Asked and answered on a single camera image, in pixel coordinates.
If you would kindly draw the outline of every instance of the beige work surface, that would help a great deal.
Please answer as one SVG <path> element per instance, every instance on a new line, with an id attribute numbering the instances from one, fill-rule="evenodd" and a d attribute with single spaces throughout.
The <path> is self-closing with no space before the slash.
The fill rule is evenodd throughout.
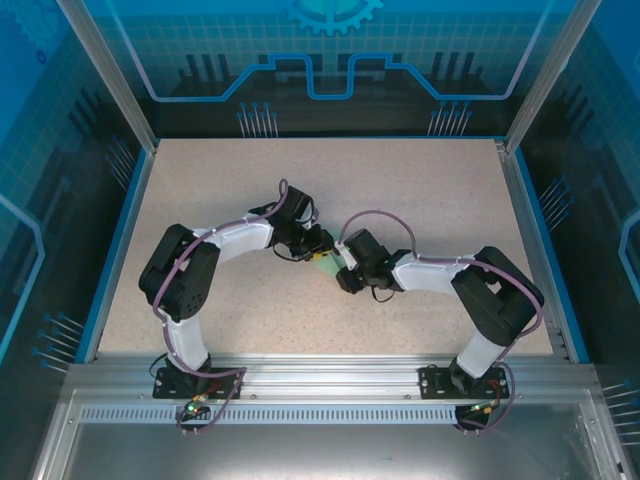
<path id="1" fill-rule="evenodd" d="M 529 273 L 492 140 L 163 140 L 99 350 L 165 350 L 138 277 L 167 227 L 238 219 L 277 200 L 281 177 L 313 197 L 320 223 L 334 234 L 352 214 L 379 208 L 411 225 L 422 254 L 494 245 Z M 392 252 L 409 248 L 392 220 L 364 217 L 350 231 L 361 227 Z M 312 263 L 285 262 L 268 250 L 219 265 L 200 315 L 211 352 L 456 353 L 474 331 L 457 297 L 406 292 L 378 304 L 369 291 L 343 292 Z M 551 353 L 545 328 L 513 351 Z"/>

